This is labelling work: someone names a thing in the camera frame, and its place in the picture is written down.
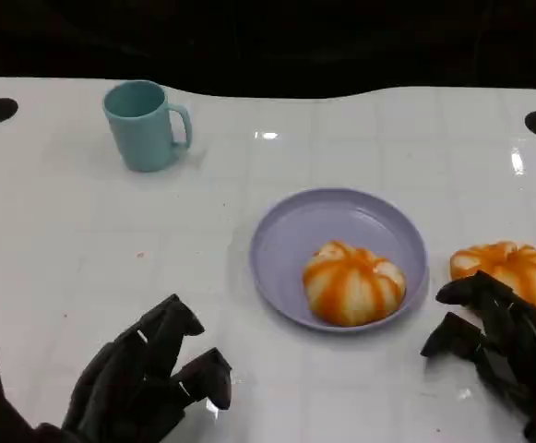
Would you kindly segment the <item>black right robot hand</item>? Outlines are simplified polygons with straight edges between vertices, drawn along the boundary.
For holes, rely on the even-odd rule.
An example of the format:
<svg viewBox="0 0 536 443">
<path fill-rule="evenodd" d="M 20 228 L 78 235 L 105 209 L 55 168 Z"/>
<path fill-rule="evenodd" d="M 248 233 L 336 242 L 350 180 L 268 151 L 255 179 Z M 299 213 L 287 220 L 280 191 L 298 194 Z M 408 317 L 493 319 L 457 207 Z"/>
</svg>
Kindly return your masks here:
<svg viewBox="0 0 536 443">
<path fill-rule="evenodd" d="M 523 434 L 536 442 L 536 306 L 480 270 L 445 284 L 435 299 L 472 309 L 483 328 L 448 312 L 421 356 L 452 353 L 474 363 L 486 387 L 527 415 Z"/>
</svg>

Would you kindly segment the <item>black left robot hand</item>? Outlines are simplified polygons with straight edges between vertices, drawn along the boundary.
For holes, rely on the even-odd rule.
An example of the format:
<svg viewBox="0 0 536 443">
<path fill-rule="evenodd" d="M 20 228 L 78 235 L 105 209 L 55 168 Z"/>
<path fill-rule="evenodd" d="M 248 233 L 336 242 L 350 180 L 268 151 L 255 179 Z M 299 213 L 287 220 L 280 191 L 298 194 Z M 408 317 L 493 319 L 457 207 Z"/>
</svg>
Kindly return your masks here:
<svg viewBox="0 0 536 443">
<path fill-rule="evenodd" d="M 175 367 L 184 339 L 204 330 L 175 294 L 151 308 L 83 370 L 63 430 L 81 442 L 160 442 L 195 402 L 229 409 L 232 368 L 218 349 Z"/>
</svg>

